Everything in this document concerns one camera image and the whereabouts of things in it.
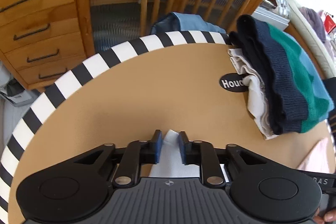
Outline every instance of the red object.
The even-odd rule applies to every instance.
[[[325,20],[324,20],[324,28],[326,32],[329,34],[332,32],[333,29],[335,29],[336,24],[332,17],[330,15],[326,15]]]

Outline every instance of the pink cloth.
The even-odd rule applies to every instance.
[[[297,169],[310,172],[330,173],[327,159],[327,144],[328,137],[320,140]]]

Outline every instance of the human hand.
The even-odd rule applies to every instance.
[[[325,222],[333,222],[336,221],[336,208],[332,209],[331,211],[327,212],[324,217],[318,216],[319,210],[316,212],[316,215],[314,217],[314,221],[317,224],[324,224]]]

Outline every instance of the round table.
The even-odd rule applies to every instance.
[[[1,158],[0,220],[20,224],[16,188],[28,175],[112,142],[124,147],[156,129],[224,148],[236,143],[296,168],[329,136],[324,122],[306,134],[265,141],[246,109],[247,92],[220,85],[236,73],[219,33],[149,35],[116,45],[68,71],[32,104]],[[331,170],[334,151],[328,144]]]

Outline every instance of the black sticker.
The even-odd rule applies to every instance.
[[[219,84],[223,89],[231,92],[245,92],[249,90],[242,82],[245,76],[246,75],[239,75],[237,73],[229,73],[220,78]]]

